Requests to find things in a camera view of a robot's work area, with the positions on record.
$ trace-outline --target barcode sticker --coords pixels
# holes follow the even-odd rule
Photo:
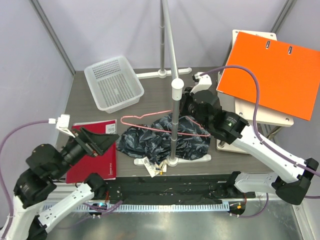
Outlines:
[[[155,165],[150,163],[148,157],[142,158],[142,161],[143,161],[145,168],[147,169],[147,171],[149,172],[149,174],[152,178],[159,174],[159,172],[155,171]]]
[[[105,133],[106,134],[115,134],[116,133],[116,124],[108,124],[105,125]]]

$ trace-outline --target gray pole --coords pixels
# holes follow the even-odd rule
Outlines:
[[[170,55],[172,80],[174,80],[179,78],[179,73],[178,73],[178,67],[177,67],[177,61],[176,61],[174,39],[172,36],[170,14],[169,14],[169,7],[168,7],[167,0],[162,0],[162,9],[163,9],[163,16],[164,16],[164,25],[165,25],[166,35],[167,35],[169,55]],[[180,107],[180,100],[173,100],[171,154],[170,154],[171,160],[174,160],[176,158],[176,146],[177,146],[177,139],[178,139],[178,123],[179,123],[179,107]]]
[[[160,0],[160,72],[165,71],[165,16],[162,0]]]

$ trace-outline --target robotic arm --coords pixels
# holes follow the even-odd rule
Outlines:
[[[57,187],[53,180],[61,178],[85,155],[103,155],[118,139],[117,134],[96,134],[81,128],[68,130],[69,116],[62,115],[64,124],[58,121],[57,129],[70,137],[59,152],[50,144],[42,144],[27,158],[29,166],[18,178],[14,187],[13,217],[9,216],[0,237],[5,240],[45,240],[47,234],[77,206],[92,199],[101,199],[107,192],[107,184],[92,173],[73,193],[52,208],[43,211],[48,195]]]
[[[233,172],[229,182],[243,193],[277,194],[287,203],[299,205],[309,189],[313,174],[297,164],[317,170],[319,163],[313,158],[304,160],[294,156],[261,136],[265,143],[294,160],[295,164],[271,151],[256,137],[248,121],[234,112],[222,110],[219,98],[208,90],[212,85],[208,75],[200,76],[198,73],[193,80],[196,86],[185,89],[180,101],[180,114],[193,116],[214,138],[246,151],[274,171],[264,174]]]

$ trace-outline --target black garment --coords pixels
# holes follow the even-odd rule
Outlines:
[[[172,130],[172,113],[155,121],[151,128]],[[179,118],[178,132],[208,135],[209,133],[194,124],[187,117]],[[210,137],[178,134],[176,156],[186,160],[199,159],[207,154]],[[116,148],[133,158],[148,157],[152,163],[161,163],[170,155],[171,133],[129,127],[117,140]]]

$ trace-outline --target reflective metal surface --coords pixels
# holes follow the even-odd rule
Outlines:
[[[263,201],[248,201],[245,215],[258,212]],[[58,227],[78,222],[86,214],[72,213]],[[302,240],[293,207],[272,200],[254,218],[226,212],[114,213],[89,219],[68,230],[54,229],[48,240]]]

